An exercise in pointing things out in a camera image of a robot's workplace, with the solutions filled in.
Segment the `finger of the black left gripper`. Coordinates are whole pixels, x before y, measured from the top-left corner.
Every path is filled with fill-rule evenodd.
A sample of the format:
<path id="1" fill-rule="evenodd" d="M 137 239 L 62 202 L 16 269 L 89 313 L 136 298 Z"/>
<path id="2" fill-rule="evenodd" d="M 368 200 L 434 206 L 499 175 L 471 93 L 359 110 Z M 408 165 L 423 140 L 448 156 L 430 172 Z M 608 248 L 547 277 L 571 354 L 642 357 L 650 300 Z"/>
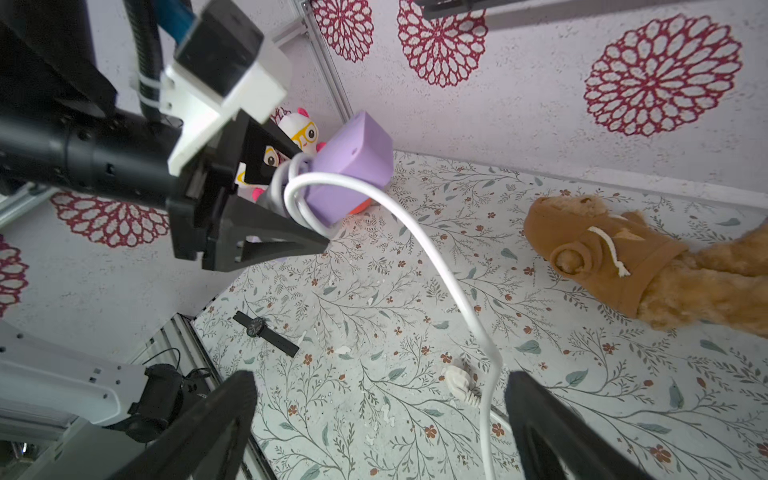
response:
<path id="1" fill-rule="evenodd" d="M 254 163 L 261 161 L 267 145 L 273 146 L 285 157 L 282 163 L 291 160 L 300 153 L 300 148 L 282 131 L 273 119 L 268 118 L 264 123 L 260 123 L 243 110 L 240 110 L 236 120 L 245 126 L 239 162 L 249 162 L 246 156 L 253 157 Z"/>
<path id="2" fill-rule="evenodd" d="M 323 235 L 233 195 L 215 211 L 202 267 L 231 272 L 276 259 L 321 254 L 328 244 Z"/>

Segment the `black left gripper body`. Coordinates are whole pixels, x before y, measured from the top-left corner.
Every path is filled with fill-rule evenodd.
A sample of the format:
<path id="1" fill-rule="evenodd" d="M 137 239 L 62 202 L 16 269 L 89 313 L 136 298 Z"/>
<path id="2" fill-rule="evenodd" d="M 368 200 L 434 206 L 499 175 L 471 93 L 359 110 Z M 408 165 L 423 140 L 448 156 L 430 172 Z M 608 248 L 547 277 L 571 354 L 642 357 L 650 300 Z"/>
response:
<path id="1" fill-rule="evenodd" d="M 200 260 L 202 268 L 231 272 L 245 268 L 244 238 L 235 238 L 233 208 L 239 168 L 250 117 L 239 112 L 203 143 L 202 149 L 174 180 L 166 199 L 174 256 Z"/>

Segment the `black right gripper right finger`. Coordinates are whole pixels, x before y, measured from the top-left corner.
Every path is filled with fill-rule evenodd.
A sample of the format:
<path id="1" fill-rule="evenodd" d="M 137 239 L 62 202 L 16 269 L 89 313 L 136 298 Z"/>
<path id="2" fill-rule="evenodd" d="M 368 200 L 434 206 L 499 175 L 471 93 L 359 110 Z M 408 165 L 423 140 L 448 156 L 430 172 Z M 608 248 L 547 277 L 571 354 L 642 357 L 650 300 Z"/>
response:
<path id="1" fill-rule="evenodd" d="M 529 374 L 509 374 L 509 424 L 527 479 L 648 479 Z"/>

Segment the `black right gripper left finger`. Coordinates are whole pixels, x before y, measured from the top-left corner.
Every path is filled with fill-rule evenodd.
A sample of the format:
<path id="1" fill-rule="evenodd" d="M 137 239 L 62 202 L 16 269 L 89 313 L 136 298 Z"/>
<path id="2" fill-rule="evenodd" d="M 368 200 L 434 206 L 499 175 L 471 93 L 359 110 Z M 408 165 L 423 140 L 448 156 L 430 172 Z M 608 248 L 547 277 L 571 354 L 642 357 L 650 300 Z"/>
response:
<path id="1" fill-rule="evenodd" d="M 243 463 L 257 399 L 253 373 L 233 373 L 111 477 L 235 479 Z"/>

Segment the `purple power strip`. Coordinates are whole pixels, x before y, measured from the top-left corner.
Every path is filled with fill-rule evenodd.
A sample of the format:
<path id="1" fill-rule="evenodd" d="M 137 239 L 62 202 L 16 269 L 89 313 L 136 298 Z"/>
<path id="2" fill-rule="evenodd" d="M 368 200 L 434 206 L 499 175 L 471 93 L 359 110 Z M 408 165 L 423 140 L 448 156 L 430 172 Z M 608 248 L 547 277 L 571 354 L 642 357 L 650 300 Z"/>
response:
<path id="1" fill-rule="evenodd" d="M 393 140 L 371 115 L 361 111 L 327 142 L 308 171 L 341 174 L 382 189 L 390 183 L 394 172 Z M 318 220 L 330 227 L 367 198 L 337 186 L 312 185 L 305 190 L 305 200 Z"/>

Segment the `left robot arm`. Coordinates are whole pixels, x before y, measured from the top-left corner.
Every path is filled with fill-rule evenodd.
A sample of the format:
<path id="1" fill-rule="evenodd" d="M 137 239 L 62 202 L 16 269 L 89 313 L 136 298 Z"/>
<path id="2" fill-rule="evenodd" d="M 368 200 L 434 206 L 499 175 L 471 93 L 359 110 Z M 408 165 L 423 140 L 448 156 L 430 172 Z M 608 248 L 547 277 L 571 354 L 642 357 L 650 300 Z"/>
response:
<path id="1" fill-rule="evenodd" d="M 82 1 L 1 5 L 1 175 L 164 210 L 176 257 L 233 271 L 323 252 L 328 241 L 239 196 L 241 165 L 299 148 L 273 122 L 290 87 L 287 56 L 231 1 L 181 31 L 169 63 L 159 34 L 180 1 L 125 3 L 140 114 L 119 110 L 97 69 Z"/>

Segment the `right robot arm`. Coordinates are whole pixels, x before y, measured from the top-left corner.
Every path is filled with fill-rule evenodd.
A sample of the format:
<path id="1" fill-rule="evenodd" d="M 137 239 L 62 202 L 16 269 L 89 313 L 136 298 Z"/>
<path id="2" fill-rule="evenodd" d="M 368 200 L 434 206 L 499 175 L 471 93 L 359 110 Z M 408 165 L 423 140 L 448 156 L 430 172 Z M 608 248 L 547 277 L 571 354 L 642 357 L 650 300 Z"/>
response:
<path id="1" fill-rule="evenodd" d="M 1 325 L 3 402 L 74 415 L 148 445 L 116 479 L 237 476 L 254 378 L 238 371 L 214 390 L 203 383 L 170 364 L 114 363 Z M 527 373 L 510 374 L 505 401 L 526 478 L 647 478 Z"/>

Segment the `white plush red striped dress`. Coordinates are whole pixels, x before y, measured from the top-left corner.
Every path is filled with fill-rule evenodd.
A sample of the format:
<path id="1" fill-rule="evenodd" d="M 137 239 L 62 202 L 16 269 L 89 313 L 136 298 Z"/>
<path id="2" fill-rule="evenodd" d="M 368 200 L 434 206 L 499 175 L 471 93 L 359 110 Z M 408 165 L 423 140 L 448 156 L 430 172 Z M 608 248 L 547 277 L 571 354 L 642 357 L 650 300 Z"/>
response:
<path id="1" fill-rule="evenodd" d="M 235 184 L 238 186 L 237 195 L 256 203 L 272 181 L 276 169 L 285 157 L 273 146 L 265 147 L 263 159 L 257 163 L 253 157 L 246 156 L 249 162 L 240 161 L 238 164 Z"/>

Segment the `white plush blue dotted dress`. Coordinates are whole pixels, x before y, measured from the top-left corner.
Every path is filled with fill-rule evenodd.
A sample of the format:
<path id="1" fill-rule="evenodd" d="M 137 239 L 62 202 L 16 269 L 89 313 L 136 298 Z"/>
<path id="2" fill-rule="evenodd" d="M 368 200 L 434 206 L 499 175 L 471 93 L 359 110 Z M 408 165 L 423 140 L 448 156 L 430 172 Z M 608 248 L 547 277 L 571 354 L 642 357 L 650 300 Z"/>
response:
<path id="1" fill-rule="evenodd" d="M 302 152 L 308 155 L 317 155 L 326 145 L 319 139 L 318 126 L 303 108 L 284 115 L 278 122 L 278 126 Z"/>

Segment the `black wristwatch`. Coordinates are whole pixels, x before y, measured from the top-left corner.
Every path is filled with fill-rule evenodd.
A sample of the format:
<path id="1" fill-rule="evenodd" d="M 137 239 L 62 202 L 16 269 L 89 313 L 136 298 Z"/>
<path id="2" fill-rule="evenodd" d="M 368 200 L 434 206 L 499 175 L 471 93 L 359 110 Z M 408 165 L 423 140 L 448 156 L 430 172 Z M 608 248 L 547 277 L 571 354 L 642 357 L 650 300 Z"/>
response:
<path id="1" fill-rule="evenodd" d="M 269 328 L 263 317 L 251 317 L 242 311 L 237 311 L 233 320 L 245 328 L 248 337 L 261 338 L 291 358 L 297 355 L 299 346 Z"/>

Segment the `orange shark plush toy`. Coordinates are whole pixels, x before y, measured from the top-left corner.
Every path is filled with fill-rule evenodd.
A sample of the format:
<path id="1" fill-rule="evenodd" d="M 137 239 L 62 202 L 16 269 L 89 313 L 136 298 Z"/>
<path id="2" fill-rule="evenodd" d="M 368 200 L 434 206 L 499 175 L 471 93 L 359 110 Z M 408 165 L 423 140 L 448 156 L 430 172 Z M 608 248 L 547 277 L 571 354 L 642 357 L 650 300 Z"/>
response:
<path id="1" fill-rule="evenodd" d="M 351 215 L 358 215 L 363 212 L 365 212 L 372 204 L 371 199 L 367 199 L 366 201 L 362 202 L 358 207 L 356 207 L 354 210 L 350 212 Z"/>

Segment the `brown plush dog toy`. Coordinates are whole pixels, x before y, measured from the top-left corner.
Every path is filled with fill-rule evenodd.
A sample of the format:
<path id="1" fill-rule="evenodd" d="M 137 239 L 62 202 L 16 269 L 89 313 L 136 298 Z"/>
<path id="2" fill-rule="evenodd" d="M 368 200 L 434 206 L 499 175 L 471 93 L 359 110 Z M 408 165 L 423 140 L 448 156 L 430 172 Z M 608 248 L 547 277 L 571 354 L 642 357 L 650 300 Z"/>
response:
<path id="1" fill-rule="evenodd" d="M 523 234 L 531 247 L 605 306 L 658 330 L 707 321 L 767 335 L 767 226 L 691 251 L 638 212 L 591 195 L 543 197 Z"/>

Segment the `aluminium frame post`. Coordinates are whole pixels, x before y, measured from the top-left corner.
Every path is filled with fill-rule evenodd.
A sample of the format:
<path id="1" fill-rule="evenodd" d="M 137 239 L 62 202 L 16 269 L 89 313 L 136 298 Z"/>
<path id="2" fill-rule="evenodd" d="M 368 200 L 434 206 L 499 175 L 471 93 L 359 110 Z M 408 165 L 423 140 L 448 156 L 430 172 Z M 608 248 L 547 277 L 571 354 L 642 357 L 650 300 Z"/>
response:
<path id="1" fill-rule="evenodd" d="M 278 47 L 285 47 L 291 41 L 299 38 L 308 43 L 315 59 L 317 70 L 338 115 L 342 123 L 346 123 L 354 116 L 354 111 L 333 62 L 331 49 L 322 35 L 320 26 L 315 18 L 312 2 L 309 0 L 290 0 L 288 4 L 295 12 L 294 18 L 275 30 L 272 34 L 273 41 Z"/>

